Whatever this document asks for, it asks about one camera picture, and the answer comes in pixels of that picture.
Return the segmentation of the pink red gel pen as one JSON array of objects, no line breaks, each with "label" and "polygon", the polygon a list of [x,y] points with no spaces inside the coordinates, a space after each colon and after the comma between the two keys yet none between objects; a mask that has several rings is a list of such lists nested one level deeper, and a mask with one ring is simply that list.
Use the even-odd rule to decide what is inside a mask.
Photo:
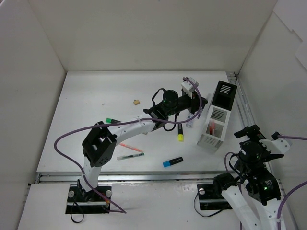
[{"label": "pink red gel pen", "polygon": [[209,125],[208,125],[208,128],[209,128],[209,134],[212,135],[213,134],[213,122],[212,121],[209,121]]}]

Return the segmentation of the neon orange gel pen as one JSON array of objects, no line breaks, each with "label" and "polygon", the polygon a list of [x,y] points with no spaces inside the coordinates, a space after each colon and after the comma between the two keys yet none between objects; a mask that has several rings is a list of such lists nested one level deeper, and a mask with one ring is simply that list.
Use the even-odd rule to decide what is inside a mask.
[{"label": "neon orange gel pen", "polygon": [[119,143],[119,145],[122,146],[122,147],[125,147],[127,149],[130,149],[130,150],[133,150],[133,151],[136,151],[136,152],[139,152],[139,153],[143,153],[143,151],[139,148],[136,148],[136,147],[124,144],[124,143]]}]

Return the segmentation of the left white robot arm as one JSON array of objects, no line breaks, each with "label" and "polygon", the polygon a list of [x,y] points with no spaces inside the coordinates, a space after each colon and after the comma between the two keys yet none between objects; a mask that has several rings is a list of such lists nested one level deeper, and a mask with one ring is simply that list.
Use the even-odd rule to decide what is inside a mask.
[{"label": "left white robot arm", "polygon": [[84,173],[78,180],[79,196],[85,201],[94,199],[101,168],[111,160],[119,143],[162,128],[170,116],[186,109],[194,114],[207,103],[207,99],[200,97],[196,92],[182,91],[182,96],[179,97],[174,90],[166,90],[162,101],[149,109],[144,109],[135,123],[93,128],[82,142],[85,159]]}]

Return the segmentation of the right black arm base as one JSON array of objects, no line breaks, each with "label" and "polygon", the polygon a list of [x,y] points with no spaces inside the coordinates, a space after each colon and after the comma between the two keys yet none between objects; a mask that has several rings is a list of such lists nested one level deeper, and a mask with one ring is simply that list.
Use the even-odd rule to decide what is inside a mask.
[{"label": "right black arm base", "polygon": [[223,173],[213,178],[211,184],[198,184],[196,198],[201,211],[224,211],[232,207],[222,196],[222,191],[237,185],[239,178],[231,173]]}]

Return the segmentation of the green cap highlighter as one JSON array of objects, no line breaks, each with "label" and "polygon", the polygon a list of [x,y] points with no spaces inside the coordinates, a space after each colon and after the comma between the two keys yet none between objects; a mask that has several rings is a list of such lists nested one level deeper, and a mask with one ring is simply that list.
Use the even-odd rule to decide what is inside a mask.
[{"label": "green cap highlighter", "polygon": [[113,119],[113,118],[106,118],[105,122],[108,123],[108,124],[118,124],[118,123],[121,123],[121,121]]}]

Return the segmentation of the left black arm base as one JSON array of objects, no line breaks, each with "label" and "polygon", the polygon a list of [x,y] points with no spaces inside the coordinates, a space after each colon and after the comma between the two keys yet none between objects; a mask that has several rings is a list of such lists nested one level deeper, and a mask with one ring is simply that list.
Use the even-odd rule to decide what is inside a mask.
[{"label": "left black arm base", "polygon": [[110,204],[95,191],[82,192],[76,184],[68,191],[65,214],[107,214]]}]

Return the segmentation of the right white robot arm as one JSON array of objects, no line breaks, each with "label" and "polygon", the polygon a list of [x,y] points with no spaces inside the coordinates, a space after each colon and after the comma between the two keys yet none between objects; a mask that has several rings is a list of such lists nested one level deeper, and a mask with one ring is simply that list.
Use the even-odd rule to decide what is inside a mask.
[{"label": "right white robot arm", "polygon": [[283,158],[290,149],[284,139],[275,132],[266,139],[257,125],[247,126],[236,132],[236,138],[247,137],[240,142],[240,151],[235,165],[237,173],[220,174],[213,179],[212,191],[223,197],[235,212],[246,230],[284,230],[286,225],[279,207],[282,195],[277,179],[265,163]]}]

